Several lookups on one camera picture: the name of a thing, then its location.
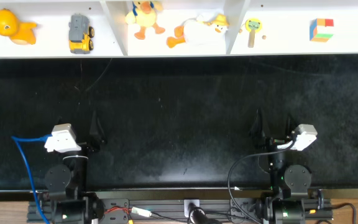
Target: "yellow plush duck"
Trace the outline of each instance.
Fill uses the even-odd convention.
[[[177,44],[211,44],[222,39],[229,24],[226,16],[219,14],[214,21],[204,22],[202,17],[188,19],[183,26],[175,28],[175,37],[168,37],[167,45],[174,48]]]
[[[140,31],[135,34],[135,37],[139,40],[144,40],[146,38],[145,32],[146,28],[153,27],[156,34],[162,34],[165,32],[165,29],[159,27],[156,23],[158,11],[162,11],[162,5],[160,2],[155,1],[134,1],[132,2],[133,10],[128,13],[125,18],[125,21],[128,24],[137,23],[140,25]]]
[[[37,27],[34,22],[21,22],[8,9],[0,10],[0,35],[8,36],[15,44],[35,44],[32,29]]]

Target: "green square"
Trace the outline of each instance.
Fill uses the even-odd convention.
[[[334,34],[316,34],[317,38],[332,38]]]

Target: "yellow hat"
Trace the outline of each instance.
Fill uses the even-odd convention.
[[[226,16],[219,14],[218,16],[216,16],[216,19],[214,21],[212,21],[213,24],[216,25],[220,25],[220,26],[228,26],[229,24],[227,23],[226,20]]]

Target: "blue cable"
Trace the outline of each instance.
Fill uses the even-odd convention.
[[[45,221],[46,224],[49,224],[49,221],[48,221],[47,217],[45,217],[45,215],[44,215],[44,213],[43,213],[43,211],[41,209],[40,203],[39,203],[38,198],[37,198],[37,193],[35,192],[35,185],[34,185],[34,180],[32,178],[30,166],[29,166],[29,163],[27,162],[27,159],[25,158],[23,149],[22,149],[22,147],[20,146],[19,143],[20,142],[37,142],[37,141],[46,142],[49,136],[50,135],[46,135],[46,136],[41,137],[41,138],[33,138],[33,139],[22,139],[22,138],[17,138],[17,137],[12,136],[13,141],[16,143],[17,148],[19,149],[20,153],[22,154],[25,167],[27,168],[27,172],[29,173],[31,189],[32,189],[32,193],[34,195],[35,204],[37,205],[37,210],[40,213],[42,219]]]

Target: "black wheel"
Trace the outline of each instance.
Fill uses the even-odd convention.
[[[93,27],[89,27],[89,37],[94,37],[94,29]]]
[[[89,50],[93,50],[93,42],[92,42],[92,40],[89,40]]]

